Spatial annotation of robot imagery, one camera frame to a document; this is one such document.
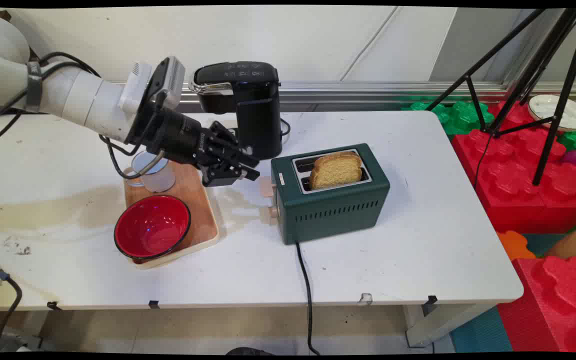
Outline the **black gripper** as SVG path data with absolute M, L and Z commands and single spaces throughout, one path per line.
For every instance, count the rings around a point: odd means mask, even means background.
M 204 187 L 231 186 L 237 180 L 254 182 L 259 160 L 236 146 L 236 136 L 219 121 L 204 127 L 180 112 L 153 107 L 141 110 L 141 145 L 146 152 L 201 170 Z

